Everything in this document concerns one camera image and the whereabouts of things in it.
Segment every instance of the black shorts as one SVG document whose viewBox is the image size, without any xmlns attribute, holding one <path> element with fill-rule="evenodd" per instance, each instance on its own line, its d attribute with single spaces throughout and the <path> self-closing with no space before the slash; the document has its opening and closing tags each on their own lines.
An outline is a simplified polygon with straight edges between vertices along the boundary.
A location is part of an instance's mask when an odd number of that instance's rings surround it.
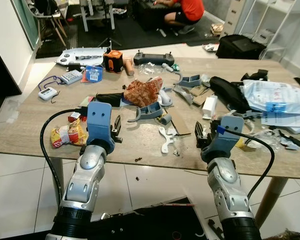
<svg viewBox="0 0 300 240">
<path fill-rule="evenodd" d="M 178 11 L 175 13 L 175 19 L 176 22 L 182 23 L 182 24 L 186 24 L 186 25 L 193 25 L 196 24 L 197 22 L 200 21 L 191 21 L 187 18 L 187 16 L 185 15 L 185 13 L 183 11 Z"/>
</svg>

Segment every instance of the black power cable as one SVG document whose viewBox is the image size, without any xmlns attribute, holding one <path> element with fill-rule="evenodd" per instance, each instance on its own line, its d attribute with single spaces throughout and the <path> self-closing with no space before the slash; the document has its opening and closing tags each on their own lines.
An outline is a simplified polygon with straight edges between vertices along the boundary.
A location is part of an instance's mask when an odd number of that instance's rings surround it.
<svg viewBox="0 0 300 240">
<path fill-rule="evenodd" d="M 260 139 L 258 139 L 256 137 L 249 136 L 249 135 L 246 135 L 246 134 L 243 134 L 243 133 L 240 133 L 240 132 L 231 131 L 231 130 L 228 130 L 226 128 L 224 130 L 226 132 L 230 133 L 230 134 L 237 135 L 237 136 L 240 136 L 240 137 L 244 137 L 244 138 L 256 141 L 256 142 L 262 144 L 263 146 L 265 146 L 267 149 L 269 149 L 269 151 L 271 153 L 271 158 L 270 158 L 270 162 L 269 162 L 268 166 L 266 167 L 266 169 L 264 170 L 263 174 L 260 176 L 260 178 L 258 179 L 258 181 L 256 181 L 256 183 L 254 184 L 254 186 L 251 188 L 250 192 L 247 195 L 248 199 L 250 199 L 252 193 L 256 190 L 256 188 L 259 186 L 259 184 L 261 183 L 261 181 L 265 178 L 265 176 L 268 174 L 269 170 L 271 169 L 271 167 L 272 167 L 272 165 L 273 165 L 273 163 L 275 161 L 275 152 L 274 152 L 274 150 L 272 149 L 271 146 L 269 146 L 267 143 L 265 143 L 264 141 L 262 141 L 262 140 L 260 140 Z"/>
<path fill-rule="evenodd" d="M 52 173 L 52 176 L 53 176 L 53 179 L 54 179 L 54 182 L 56 184 L 56 187 L 57 187 L 57 191 L 58 191 L 58 206 L 60 205 L 61 203 L 61 199 L 62 199 L 62 188 L 61 188 L 61 184 L 60 184 L 60 181 L 59 181 L 59 178 L 58 178 L 58 175 L 57 175 L 57 172 L 46 152 L 46 148 L 45 148 L 45 144 L 44 144 L 44 133 L 45 133 L 45 129 L 47 127 L 47 125 L 51 122 L 52 119 L 54 119 L 55 117 L 61 115 L 61 114 L 65 114 L 65 113 L 71 113 L 71 112 L 76 112 L 78 111 L 78 109 L 68 109 L 68 110 L 63 110 L 63 111 L 59 111 L 57 112 L 56 114 L 52 115 L 51 117 L 48 118 L 48 120 L 43 124 L 42 128 L 41 128 L 41 132 L 40 132 L 40 147 L 41 147 L 41 150 L 42 150 L 42 153 L 44 155 L 44 158 L 46 160 L 46 162 L 48 163 L 49 165 L 49 168 L 51 170 L 51 173 Z"/>
</svg>

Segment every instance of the white tile floor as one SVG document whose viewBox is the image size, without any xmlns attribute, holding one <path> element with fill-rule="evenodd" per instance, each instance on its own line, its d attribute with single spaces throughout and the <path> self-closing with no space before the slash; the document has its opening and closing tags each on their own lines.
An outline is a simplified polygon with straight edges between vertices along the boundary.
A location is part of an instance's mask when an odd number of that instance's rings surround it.
<svg viewBox="0 0 300 240">
<path fill-rule="evenodd" d="M 216 58 L 200 46 L 175 44 L 143 49 L 148 53 L 172 51 L 177 57 Z M 136 49 L 124 50 L 125 56 Z M 18 113 L 18 106 L 27 98 L 38 82 L 53 67 L 56 58 L 36 60 L 22 95 L 7 97 L 0 112 L 0 129 L 6 121 Z M 64 180 L 67 181 L 75 162 L 63 160 Z M 133 166 L 107 163 L 104 178 L 93 213 L 97 220 L 102 212 L 127 212 L 187 195 L 196 205 L 200 219 L 215 216 L 212 192 L 206 175 L 197 175 L 181 169 Z M 242 187 L 248 192 L 257 181 L 255 176 L 241 176 Z M 258 210 L 270 178 L 266 178 L 250 199 L 254 213 Z M 49 230 L 53 224 L 57 206 L 52 176 L 45 160 L 40 157 L 0 154 L 0 238 Z M 300 180 L 290 179 L 268 219 L 260 229 L 263 238 L 283 232 L 285 228 L 300 232 Z"/>
</svg>

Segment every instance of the red shirt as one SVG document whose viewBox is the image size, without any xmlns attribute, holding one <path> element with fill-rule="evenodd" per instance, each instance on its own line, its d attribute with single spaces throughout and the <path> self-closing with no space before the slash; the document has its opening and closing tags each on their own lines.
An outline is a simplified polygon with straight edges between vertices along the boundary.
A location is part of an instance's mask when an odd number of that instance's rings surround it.
<svg viewBox="0 0 300 240">
<path fill-rule="evenodd" d="M 175 3 L 181 4 L 182 11 L 190 21 L 201 19 L 205 7 L 202 0 L 174 0 Z"/>
</svg>

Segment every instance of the person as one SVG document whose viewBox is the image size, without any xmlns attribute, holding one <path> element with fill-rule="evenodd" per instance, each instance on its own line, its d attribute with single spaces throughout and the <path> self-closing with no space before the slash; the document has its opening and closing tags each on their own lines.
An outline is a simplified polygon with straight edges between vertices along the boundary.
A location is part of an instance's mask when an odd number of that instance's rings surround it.
<svg viewBox="0 0 300 240">
<path fill-rule="evenodd" d="M 205 7 L 203 0 L 157 0 L 157 3 L 172 7 L 180 2 L 182 11 L 170 12 L 164 16 L 164 22 L 168 25 L 183 27 L 179 34 L 187 34 L 195 29 L 194 24 L 202 18 Z"/>
</svg>

